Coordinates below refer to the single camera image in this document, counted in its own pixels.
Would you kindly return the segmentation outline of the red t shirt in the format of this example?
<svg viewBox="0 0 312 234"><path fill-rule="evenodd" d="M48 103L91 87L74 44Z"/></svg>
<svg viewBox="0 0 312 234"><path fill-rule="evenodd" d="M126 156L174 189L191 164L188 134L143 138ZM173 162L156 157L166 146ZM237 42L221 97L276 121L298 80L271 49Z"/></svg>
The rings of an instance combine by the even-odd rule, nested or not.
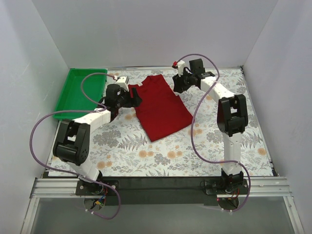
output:
<svg viewBox="0 0 312 234"><path fill-rule="evenodd" d="M174 94L163 75L147 76L136 88L142 103L135 108L143 130L151 142L160 140L188 127L193 116Z"/></svg>

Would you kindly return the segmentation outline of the green plastic tray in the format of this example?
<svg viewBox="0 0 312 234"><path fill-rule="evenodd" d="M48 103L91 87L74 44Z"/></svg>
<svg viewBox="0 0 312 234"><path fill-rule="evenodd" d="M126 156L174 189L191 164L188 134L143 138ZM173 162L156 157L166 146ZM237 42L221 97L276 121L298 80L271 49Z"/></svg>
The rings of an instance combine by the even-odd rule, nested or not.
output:
<svg viewBox="0 0 312 234"><path fill-rule="evenodd" d="M88 97L94 101L102 98L106 76L100 73L107 73L106 69L78 69L71 68L67 75L62 92L58 99L55 110L93 110L96 104L88 100L82 93L80 85L82 80L89 74L98 73L98 75L88 78L83 85L83 89Z"/></svg>

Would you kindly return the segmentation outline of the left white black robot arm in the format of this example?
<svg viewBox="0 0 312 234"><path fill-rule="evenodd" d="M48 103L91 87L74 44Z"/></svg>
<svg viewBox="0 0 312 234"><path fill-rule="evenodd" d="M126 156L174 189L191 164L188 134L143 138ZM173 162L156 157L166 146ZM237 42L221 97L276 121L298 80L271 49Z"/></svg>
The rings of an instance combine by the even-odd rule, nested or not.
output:
<svg viewBox="0 0 312 234"><path fill-rule="evenodd" d="M120 84L109 84L93 113L62 120L53 146L53 155L67 163L78 174L84 188L93 195L103 191L102 173L88 158L90 135L112 122L120 108L138 107L142 103L135 87L125 89Z"/></svg>

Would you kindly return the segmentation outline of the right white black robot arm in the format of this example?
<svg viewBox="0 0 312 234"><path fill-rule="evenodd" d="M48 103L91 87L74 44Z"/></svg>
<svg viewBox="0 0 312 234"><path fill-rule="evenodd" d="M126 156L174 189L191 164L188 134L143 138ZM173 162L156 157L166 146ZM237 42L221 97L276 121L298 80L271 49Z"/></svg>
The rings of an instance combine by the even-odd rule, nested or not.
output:
<svg viewBox="0 0 312 234"><path fill-rule="evenodd" d="M241 166L241 141L248 125L246 97L236 95L218 82L220 74L205 72L202 59L189 62L175 61L173 68L174 92L183 93L195 86L209 95L217 104L217 126L222 133L224 160L221 162L221 176L211 188L231 194L243 184L244 173Z"/></svg>

